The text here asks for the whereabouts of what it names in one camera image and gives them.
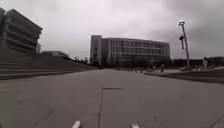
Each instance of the stairs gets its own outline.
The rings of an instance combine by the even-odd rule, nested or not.
[[[29,55],[0,47],[0,80],[92,70],[95,67],[54,56]]]

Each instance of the building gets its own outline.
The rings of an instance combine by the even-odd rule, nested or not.
[[[0,9],[1,47],[8,47],[26,53],[36,53],[42,28],[12,9]]]
[[[60,57],[69,57],[67,54],[61,51],[43,51],[42,55],[45,56],[60,56]]]
[[[91,36],[90,63],[100,65],[138,65],[170,59],[169,43]]]

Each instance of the cloud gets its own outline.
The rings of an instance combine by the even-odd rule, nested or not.
[[[89,56],[90,35],[130,37],[170,42],[172,56],[180,56],[180,20],[192,58],[223,55],[222,0],[3,0],[43,27],[44,50]]]

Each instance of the lamp post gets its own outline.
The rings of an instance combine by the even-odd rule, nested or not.
[[[190,70],[190,57],[189,57],[189,51],[188,51],[188,44],[187,44],[187,35],[185,32],[185,28],[184,28],[185,22],[180,22],[179,26],[181,26],[182,30],[183,30],[183,36],[181,37],[182,39],[184,39],[185,41],[185,48],[186,48],[186,55],[187,55],[187,69],[188,71]]]

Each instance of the ground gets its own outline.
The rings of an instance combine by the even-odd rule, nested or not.
[[[224,86],[94,70],[0,82],[3,128],[221,128]]]

